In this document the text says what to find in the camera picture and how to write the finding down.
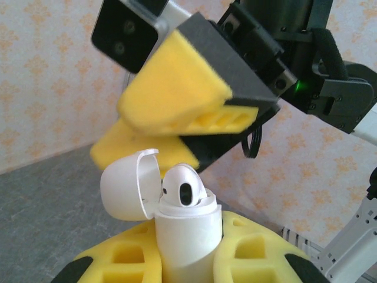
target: black cable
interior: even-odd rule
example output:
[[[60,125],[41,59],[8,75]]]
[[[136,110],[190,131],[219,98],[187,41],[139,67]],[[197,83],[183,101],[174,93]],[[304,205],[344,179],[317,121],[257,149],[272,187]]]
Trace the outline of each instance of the black cable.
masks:
[[[246,158],[256,158],[260,149],[260,144],[262,142],[262,126],[259,126],[253,133],[252,133],[252,141],[250,142],[248,138],[243,139],[241,141],[243,154]]]

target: screw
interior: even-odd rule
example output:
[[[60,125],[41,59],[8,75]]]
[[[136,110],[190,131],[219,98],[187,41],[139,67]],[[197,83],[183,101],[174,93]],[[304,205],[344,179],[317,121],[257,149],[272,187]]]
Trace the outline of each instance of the screw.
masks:
[[[278,79],[275,82],[275,88],[277,88],[278,90],[284,90],[286,87],[287,87],[287,82],[283,80],[282,78]]]
[[[224,26],[223,26],[223,30],[228,33],[228,34],[231,34],[234,30],[234,26],[231,22],[227,22]]]
[[[136,27],[133,21],[128,20],[124,23],[123,31],[125,34],[127,35],[133,34],[135,30],[136,30]]]
[[[122,42],[115,43],[114,52],[117,55],[123,55],[124,51],[125,51],[125,47],[124,47],[124,44]]]

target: open lid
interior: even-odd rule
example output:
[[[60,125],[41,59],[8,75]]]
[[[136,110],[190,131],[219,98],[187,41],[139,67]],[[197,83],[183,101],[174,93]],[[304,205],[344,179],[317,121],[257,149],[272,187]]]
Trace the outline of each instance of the open lid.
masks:
[[[157,149],[147,149],[110,164],[101,176],[101,197],[106,211],[124,221],[154,217],[161,198]]]

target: black foam edge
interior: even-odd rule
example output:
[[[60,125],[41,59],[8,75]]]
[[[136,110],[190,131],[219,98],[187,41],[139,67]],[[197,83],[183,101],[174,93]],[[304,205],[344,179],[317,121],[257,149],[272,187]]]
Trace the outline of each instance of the black foam edge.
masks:
[[[294,254],[287,254],[285,258],[302,283],[330,283],[315,265],[307,259]]]
[[[93,258],[85,256],[67,264],[51,283],[77,283],[89,266]]]

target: green led light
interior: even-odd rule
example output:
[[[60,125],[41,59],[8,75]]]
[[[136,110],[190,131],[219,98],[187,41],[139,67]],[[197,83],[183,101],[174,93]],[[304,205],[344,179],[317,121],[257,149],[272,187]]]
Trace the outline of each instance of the green led light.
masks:
[[[307,84],[303,83],[302,81],[298,81],[296,83],[295,92],[306,90],[308,88]]]

